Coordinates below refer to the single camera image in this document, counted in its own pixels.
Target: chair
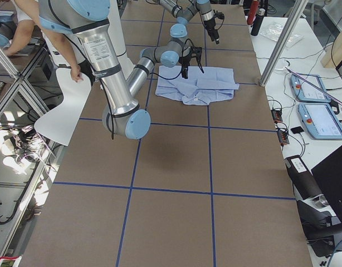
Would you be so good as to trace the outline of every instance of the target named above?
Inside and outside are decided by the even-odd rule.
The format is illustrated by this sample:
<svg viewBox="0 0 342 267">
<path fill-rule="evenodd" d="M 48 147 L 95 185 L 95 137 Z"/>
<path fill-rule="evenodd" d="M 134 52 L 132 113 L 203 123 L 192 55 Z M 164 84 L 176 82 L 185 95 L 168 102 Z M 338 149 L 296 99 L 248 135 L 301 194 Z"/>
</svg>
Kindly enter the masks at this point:
<svg viewBox="0 0 342 267">
<path fill-rule="evenodd" d="M 332 0 L 309 0 L 305 9 L 309 9 L 311 11 L 311 29 L 314 30 L 314 25 L 317 24 L 318 20 L 320 19 L 320 11 Z M 285 14 L 285 17 L 288 17 L 292 11 L 292 7 L 289 11 Z M 317 20 L 315 21 L 315 11 L 317 13 Z"/>
</svg>

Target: blue cable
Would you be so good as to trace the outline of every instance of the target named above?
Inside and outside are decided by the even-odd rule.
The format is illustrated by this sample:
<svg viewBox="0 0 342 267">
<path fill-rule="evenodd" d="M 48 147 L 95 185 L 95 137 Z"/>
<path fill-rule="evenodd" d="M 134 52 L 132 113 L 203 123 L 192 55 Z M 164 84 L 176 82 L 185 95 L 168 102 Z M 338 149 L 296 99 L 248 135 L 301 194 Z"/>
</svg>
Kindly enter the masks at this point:
<svg viewBox="0 0 342 267">
<path fill-rule="evenodd" d="M 336 251 L 337 251 L 337 248 L 339 247 L 339 245 L 342 243 L 342 240 L 340 240 L 339 241 L 339 243 L 337 244 L 337 246 L 336 247 L 334 247 L 334 250 L 333 250 L 333 252 L 332 252 L 332 255 L 331 255 L 331 257 L 329 258 L 329 261 L 328 261 L 328 265 L 327 265 L 327 267 L 329 267 L 330 266 L 330 264 L 331 264 L 331 261 L 332 261 L 332 259 L 333 259 L 333 256 L 334 256 L 334 254 L 336 253 Z"/>
</svg>

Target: human hand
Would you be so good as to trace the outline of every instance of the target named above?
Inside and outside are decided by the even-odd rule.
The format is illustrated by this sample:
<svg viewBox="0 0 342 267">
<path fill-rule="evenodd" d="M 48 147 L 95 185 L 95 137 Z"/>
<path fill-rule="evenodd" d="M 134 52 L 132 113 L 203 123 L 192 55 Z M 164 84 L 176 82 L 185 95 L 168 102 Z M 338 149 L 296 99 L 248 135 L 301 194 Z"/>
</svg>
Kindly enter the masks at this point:
<svg viewBox="0 0 342 267">
<path fill-rule="evenodd" d="M 79 65 L 71 68 L 71 78 L 75 82 L 78 82 L 79 80 L 83 81 L 82 74 L 81 74 L 81 67 Z"/>
</svg>

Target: sticker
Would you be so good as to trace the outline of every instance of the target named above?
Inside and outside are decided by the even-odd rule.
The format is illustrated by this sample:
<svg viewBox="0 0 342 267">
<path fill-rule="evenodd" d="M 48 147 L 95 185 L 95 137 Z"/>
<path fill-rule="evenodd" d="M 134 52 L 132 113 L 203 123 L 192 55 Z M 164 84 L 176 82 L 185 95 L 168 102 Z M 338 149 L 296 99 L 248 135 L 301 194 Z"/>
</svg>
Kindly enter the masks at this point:
<svg viewBox="0 0 342 267">
<path fill-rule="evenodd" d="M 108 57 L 111 57 L 110 48 L 104 38 L 84 43 L 84 47 L 91 63 L 98 63 Z"/>
<path fill-rule="evenodd" d="M 305 165 L 302 163 L 300 159 L 292 159 L 291 161 L 298 172 L 307 171 Z"/>
</svg>

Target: brown table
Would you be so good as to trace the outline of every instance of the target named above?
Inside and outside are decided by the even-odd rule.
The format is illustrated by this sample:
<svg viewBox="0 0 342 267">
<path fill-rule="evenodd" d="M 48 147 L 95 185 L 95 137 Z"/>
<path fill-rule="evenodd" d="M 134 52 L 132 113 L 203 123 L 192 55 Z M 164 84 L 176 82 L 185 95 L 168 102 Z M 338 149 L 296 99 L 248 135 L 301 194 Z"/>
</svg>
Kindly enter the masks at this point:
<svg viewBox="0 0 342 267">
<path fill-rule="evenodd" d="M 234 69 L 234 99 L 185 106 L 156 96 L 153 75 L 137 95 L 152 117 L 149 133 L 112 141 L 95 85 L 22 267 L 311 266 L 242 9 L 215 9 L 226 16 L 221 44 L 199 17 L 188 32 L 206 48 L 205 66 Z M 131 60 L 165 45 L 173 22 L 160 6 L 128 2 Z"/>
</svg>

